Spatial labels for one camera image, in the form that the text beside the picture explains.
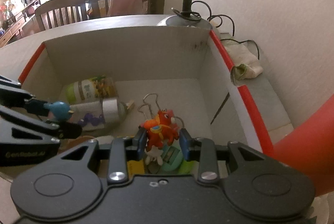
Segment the green marker tube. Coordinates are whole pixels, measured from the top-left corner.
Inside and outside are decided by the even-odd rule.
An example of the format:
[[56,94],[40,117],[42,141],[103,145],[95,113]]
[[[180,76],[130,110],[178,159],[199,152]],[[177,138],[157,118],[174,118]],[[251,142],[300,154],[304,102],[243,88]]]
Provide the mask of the green marker tube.
[[194,167],[194,161],[183,160],[179,166],[178,174],[191,174]]

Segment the red orange dragon toy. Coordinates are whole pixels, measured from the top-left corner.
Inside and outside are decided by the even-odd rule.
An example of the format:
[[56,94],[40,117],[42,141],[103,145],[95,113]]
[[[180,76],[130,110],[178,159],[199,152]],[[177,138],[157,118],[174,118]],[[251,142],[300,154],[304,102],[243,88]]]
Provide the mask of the red orange dragon toy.
[[164,144],[171,146],[179,139],[178,126],[172,110],[159,110],[153,119],[146,120],[140,126],[147,131],[147,152],[153,147],[162,149]]

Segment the green lid label jar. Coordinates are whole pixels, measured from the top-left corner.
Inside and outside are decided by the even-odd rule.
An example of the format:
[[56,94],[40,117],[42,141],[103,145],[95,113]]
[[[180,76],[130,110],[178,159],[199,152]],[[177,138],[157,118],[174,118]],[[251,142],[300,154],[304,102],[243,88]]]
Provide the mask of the green lid label jar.
[[100,75],[69,84],[65,95],[69,104],[74,105],[118,97],[118,92],[111,77]]

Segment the glass jar purple beads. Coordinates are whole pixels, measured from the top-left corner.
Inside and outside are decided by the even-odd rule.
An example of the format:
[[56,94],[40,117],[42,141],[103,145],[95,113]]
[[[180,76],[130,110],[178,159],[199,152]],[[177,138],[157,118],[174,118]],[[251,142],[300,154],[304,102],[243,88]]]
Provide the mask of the glass jar purple beads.
[[80,125],[85,132],[116,127],[129,112],[127,104],[117,97],[75,104],[70,108],[74,112],[70,121]]

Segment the wooden dining chair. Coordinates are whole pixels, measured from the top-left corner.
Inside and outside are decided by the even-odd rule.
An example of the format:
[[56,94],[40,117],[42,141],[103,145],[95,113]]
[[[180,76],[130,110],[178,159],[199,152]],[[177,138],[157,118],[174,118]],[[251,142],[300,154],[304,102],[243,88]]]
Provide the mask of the wooden dining chair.
[[88,20],[85,0],[50,0],[34,13],[40,31]]

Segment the white bunny figurine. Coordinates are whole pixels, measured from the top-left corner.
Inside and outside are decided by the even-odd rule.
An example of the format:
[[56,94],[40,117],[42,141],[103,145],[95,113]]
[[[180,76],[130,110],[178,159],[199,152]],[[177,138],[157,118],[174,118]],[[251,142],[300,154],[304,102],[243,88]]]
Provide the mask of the white bunny figurine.
[[145,150],[146,158],[145,164],[149,165],[151,162],[157,162],[159,166],[163,165],[162,154],[163,150],[153,146],[150,151]]

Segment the pink blue figurine keychain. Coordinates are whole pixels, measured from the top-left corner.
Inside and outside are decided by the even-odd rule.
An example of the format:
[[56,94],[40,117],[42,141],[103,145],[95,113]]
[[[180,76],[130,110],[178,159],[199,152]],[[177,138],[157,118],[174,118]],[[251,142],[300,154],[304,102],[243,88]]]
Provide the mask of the pink blue figurine keychain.
[[62,101],[45,103],[43,107],[49,110],[53,114],[54,119],[57,121],[67,121],[74,114],[74,111],[70,108],[70,105]]

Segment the grey desk lamp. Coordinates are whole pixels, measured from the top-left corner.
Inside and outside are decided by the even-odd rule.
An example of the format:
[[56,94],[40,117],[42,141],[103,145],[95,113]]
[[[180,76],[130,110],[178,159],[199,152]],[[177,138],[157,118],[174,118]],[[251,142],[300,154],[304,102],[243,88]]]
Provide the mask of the grey desk lamp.
[[204,20],[198,12],[191,9],[192,0],[183,0],[182,10],[172,8],[174,15],[168,16],[160,21],[157,26],[170,27],[195,27],[202,29],[212,29],[209,21]]

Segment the yellow rectangular box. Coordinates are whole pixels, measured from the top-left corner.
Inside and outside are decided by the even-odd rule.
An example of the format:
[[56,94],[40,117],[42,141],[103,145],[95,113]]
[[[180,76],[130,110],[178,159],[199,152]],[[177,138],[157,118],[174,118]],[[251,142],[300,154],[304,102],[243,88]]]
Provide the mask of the yellow rectangular box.
[[133,161],[133,160],[128,161],[127,169],[130,178],[132,178],[135,175],[145,174],[145,167],[142,159],[140,161]]

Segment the grey correction tape dispenser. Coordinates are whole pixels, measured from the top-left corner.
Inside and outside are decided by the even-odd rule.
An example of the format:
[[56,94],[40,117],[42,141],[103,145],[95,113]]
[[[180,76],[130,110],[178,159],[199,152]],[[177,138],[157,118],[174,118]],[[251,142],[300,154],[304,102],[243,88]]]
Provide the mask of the grey correction tape dispenser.
[[126,103],[122,103],[124,110],[125,110],[125,114],[128,115],[135,107],[135,102],[134,100],[130,100]]

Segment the wooden tv cabinet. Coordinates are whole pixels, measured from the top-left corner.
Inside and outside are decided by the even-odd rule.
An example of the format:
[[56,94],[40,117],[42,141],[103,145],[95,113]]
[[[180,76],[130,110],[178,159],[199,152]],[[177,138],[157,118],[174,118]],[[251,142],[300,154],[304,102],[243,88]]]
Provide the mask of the wooden tv cabinet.
[[1,33],[1,48],[22,39],[24,37],[40,32],[34,11],[42,4],[50,0],[31,0],[21,11],[13,14],[8,26]]

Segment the crumpled white cloth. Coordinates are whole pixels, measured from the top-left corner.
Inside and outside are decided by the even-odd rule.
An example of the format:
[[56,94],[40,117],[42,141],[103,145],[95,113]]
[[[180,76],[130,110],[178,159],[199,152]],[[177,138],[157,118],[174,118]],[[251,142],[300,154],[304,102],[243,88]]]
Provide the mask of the crumpled white cloth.
[[252,40],[241,42],[235,39],[222,39],[221,42],[233,62],[230,78],[235,85],[245,79],[257,78],[263,73],[258,58],[259,53],[256,56],[246,46],[248,42],[253,42]]

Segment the red water bottle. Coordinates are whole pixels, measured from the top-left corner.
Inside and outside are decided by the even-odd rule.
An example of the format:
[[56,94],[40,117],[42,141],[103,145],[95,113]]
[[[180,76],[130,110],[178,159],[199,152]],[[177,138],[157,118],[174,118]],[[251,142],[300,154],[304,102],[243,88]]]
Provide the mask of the red water bottle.
[[333,191],[333,97],[274,145],[275,158],[306,174],[316,196]]

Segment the red cardboard box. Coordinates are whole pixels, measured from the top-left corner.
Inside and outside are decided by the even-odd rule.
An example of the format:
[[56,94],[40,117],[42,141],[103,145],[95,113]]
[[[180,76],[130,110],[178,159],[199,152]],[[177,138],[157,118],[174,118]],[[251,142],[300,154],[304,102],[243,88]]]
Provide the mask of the red cardboard box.
[[42,40],[23,69],[23,88],[38,99],[65,100],[66,86],[104,75],[119,98],[142,106],[115,130],[133,135],[158,108],[181,118],[189,134],[217,144],[243,142],[268,156],[273,144],[245,85],[230,79],[229,35],[186,27],[125,27]]

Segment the teal round toy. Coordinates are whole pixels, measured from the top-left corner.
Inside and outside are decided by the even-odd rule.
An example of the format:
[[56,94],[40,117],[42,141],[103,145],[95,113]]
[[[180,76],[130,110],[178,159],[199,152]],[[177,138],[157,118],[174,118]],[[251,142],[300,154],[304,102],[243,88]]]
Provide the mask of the teal round toy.
[[178,144],[173,144],[172,146],[165,145],[162,151],[160,173],[173,173],[180,167],[183,161],[181,148]]

